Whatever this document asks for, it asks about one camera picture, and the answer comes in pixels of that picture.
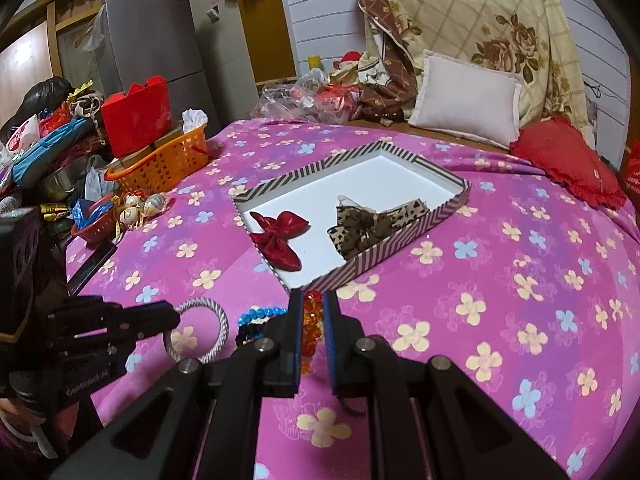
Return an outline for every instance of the blue plastic bag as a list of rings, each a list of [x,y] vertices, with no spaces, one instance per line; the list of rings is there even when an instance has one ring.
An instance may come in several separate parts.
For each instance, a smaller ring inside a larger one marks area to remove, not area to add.
[[[78,229],[78,231],[81,231],[85,227],[89,227],[89,225],[94,223],[98,218],[100,218],[113,207],[113,202],[109,200],[100,204],[91,212],[91,214],[89,214],[89,208],[93,204],[95,204],[95,202],[91,202],[91,200],[81,198],[76,202],[76,205],[71,210],[70,216],[74,220],[74,222],[76,222],[76,228]]]

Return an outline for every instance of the refrigerator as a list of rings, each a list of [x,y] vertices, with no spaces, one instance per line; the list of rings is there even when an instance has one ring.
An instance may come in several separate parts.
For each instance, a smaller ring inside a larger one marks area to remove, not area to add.
[[[187,108],[200,109],[209,118],[207,138],[220,131],[189,0],[105,0],[100,30],[95,57],[106,96],[160,75],[174,122]]]

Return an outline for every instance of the pink bedspread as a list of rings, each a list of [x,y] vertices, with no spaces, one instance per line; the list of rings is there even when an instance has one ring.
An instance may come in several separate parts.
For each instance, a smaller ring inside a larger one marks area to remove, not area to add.
[[[125,306],[209,296],[230,319],[228,356],[242,312],[287,304],[230,197],[380,138],[473,188],[451,218],[341,288],[342,311],[405,357],[450,356],[572,478],[588,478],[640,392],[640,238],[629,202],[594,210],[525,161],[384,130],[239,121],[217,136],[222,158],[185,179],[169,211],[128,233],[83,293]],[[86,258],[83,243],[68,248],[69,274]],[[174,346],[200,355],[217,334],[214,317],[194,309]],[[139,343],[128,374],[94,396],[102,420],[171,365],[159,336]],[[295,399],[264,401],[255,478],[369,479],[367,438],[365,421],[330,395],[320,347]]]

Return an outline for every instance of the white pillow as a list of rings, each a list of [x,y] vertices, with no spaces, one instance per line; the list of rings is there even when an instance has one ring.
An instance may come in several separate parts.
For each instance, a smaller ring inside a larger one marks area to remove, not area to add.
[[[518,138],[524,79],[424,51],[424,78],[409,124],[509,149]]]

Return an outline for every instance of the metal bowl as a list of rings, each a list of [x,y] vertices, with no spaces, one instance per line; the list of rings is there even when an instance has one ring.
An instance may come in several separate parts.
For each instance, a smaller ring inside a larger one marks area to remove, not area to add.
[[[84,177],[88,171],[94,168],[104,167],[105,163],[99,155],[84,155],[76,158],[71,164],[51,173],[40,183],[40,190],[52,202],[64,202],[73,190],[76,183]]]

